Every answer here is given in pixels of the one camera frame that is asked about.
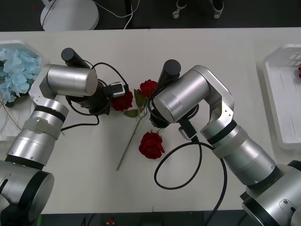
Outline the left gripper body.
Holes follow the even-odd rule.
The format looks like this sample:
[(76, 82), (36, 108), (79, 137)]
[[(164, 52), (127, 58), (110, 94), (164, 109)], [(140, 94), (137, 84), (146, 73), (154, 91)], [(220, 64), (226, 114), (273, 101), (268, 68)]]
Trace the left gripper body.
[(109, 101), (104, 94), (103, 86), (97, 86), (95, 93), (88, 97), (88, 110), (89, 113), (98, 113), (98, 115), (109, 115), (110, 107)]

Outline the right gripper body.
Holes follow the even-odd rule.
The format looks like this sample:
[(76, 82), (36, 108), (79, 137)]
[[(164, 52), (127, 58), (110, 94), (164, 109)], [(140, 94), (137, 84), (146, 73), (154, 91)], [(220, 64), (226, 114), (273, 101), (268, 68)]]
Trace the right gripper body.
[(159, 129), (164, 129), (170, 125), (170, 123), (164, 119), (157, 110), (151, 110), (150, 121), (154, 127)]

